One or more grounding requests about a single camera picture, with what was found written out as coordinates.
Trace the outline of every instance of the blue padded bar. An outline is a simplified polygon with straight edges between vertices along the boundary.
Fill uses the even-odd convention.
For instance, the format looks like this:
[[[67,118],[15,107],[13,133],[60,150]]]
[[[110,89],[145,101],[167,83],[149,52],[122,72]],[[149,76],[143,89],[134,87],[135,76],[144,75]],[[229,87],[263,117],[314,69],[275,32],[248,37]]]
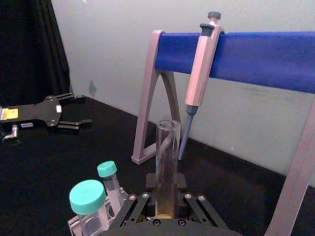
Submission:
[[[190,74],[200,33],[163,33],[155,67]],[[210,77],[315,93],[315,32],[221,34]]]

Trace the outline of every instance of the screw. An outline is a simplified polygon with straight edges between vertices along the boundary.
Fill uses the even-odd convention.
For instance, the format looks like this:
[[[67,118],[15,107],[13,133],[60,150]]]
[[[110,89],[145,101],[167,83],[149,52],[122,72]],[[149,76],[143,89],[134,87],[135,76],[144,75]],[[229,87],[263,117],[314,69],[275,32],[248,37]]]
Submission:
[[[185,198],[186,199],[190,199],[191,198],[191,194],[189,194],[189,193],[185,194]]]
[[[202,196],[202,195],[199,196],[198,199],[199,199],[199,201],[204,201],[204,200],[206,200],[206,198],[205,198],[204,196]]]
[[[144,194],[142,194],[142,197],[143,197],[143,198],[148,198],[148,197],[149,197],[149,194],[144,193]]]
[[[178,221],[178,225],[179,226],[185,226],[186,225],[186,221],[185,220],[179,220]]]
[[[132,200],[132,201],[133,201],[133,200],[135,200],[135,199],[136,199],[136,196],[134,196],[134,195],[130,195],[130,196],[129,196],[129,200]]]
[[[161,225],[161,221],[160,220],[154,220],[153,222],[154,226],[160,226]]]

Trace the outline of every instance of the pipette stand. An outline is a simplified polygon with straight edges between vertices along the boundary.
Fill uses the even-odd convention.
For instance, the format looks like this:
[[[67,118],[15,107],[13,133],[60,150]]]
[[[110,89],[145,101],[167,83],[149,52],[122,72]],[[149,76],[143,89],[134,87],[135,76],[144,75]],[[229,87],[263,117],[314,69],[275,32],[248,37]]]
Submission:
[[[158,41],[162,33],[163,30],[156,30],[152,33],[147,52],[136,136],[134,141],[133,155],[131,157],[132,161],[138,165],[155,156],[157,150],[156,143],[146,148],[144,147],[144,144],[146,140],[151,102],[159,76],[161,76],[163,79],[172,119],[181,123],[174,73],[155,69],[155,61],[158,54]]]

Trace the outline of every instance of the sticker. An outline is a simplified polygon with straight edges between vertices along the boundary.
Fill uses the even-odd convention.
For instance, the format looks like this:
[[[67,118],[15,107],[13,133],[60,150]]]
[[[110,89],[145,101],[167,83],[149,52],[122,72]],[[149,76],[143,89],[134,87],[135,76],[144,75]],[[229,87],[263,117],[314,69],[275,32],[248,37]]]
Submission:
[[[1,115],[1,120],[16,119],[17,117],[19,117],[18,109],[4,108]]]
[[[23,124],[21,124],[21,127],[22,128],[31,128],[31,127],[33,127],[33,123],[32,122],[23,123]]]
[[[56,110],[57,110],[57,113],[61,113],[61,106],[60,105],[56,106]]]

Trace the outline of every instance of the pipette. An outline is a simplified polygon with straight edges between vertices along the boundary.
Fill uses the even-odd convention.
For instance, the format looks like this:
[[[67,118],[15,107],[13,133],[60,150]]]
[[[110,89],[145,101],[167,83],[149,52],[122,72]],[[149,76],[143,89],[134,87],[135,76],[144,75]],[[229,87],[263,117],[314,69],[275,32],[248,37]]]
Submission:
[[[180,146],[178,159],[181,160],[185,151],[193,116],[201,105],[205,87],[210,75],[213,59],[215,56],[219,36],[223,29],[217,24],[221,18],[219,12],[209,12],[208,24],[200,24],[201,35],[199,36],[197,49],[192,65],[191,76],[186,94],[187,120]]]

